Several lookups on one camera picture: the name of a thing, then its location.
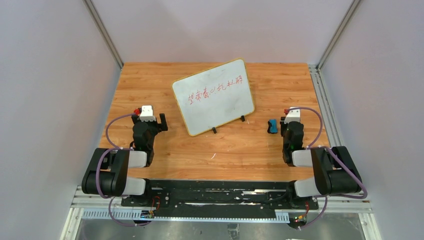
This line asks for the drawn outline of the blue black whiteboard eraser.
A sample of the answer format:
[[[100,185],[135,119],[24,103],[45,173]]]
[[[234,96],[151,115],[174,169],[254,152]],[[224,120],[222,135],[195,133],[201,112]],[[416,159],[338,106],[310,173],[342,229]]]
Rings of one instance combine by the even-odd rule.
[[[279,132],[276,119],[268,120],[267,124],[268,124],[267,132],[269,134],[277,134]]]

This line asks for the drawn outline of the yellow framed whiteboard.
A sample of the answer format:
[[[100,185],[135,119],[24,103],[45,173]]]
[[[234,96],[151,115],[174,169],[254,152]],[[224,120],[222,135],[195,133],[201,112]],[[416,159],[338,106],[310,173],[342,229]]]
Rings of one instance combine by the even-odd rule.
[[[194,137],[255,110],[245,61],[237,58],[174,81],[177,106]]]

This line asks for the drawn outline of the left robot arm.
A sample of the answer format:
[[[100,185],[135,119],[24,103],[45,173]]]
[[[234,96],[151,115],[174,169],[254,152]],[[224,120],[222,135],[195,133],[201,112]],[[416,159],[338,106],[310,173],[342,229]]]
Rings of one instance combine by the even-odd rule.
[[[133,141],[121,147],[112,141],[111,148],[96,148],[82,178],[85,194],[99,195],[104,199],[123,196],[148,195],[150,181],[128,175],[131,168],[147,168],[154,157],[155,137],[168,130],[166,115],[140,112],[129,113],[133,122]]]

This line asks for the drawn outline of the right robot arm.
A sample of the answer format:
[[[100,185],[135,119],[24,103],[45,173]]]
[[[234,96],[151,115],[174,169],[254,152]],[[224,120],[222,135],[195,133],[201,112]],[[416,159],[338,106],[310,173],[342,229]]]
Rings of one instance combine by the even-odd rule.
[[[280,120],[282,158],[290,167],[311,167],[313,177],[290,183],[293,196],[343,196],[359,199],[361,176],[345,146],[303,147],[304,125],[288,117]]]

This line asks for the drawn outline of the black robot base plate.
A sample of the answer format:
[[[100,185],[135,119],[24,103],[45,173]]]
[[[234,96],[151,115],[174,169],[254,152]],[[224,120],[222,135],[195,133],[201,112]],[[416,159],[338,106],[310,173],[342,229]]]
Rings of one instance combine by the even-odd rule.
[[[311,197],[295,197],[286,181],[150,181],[147,195],[121,200],[123,207],[150,208],[157,217],[199,219],[275,219],[276,211],[317,210]]]

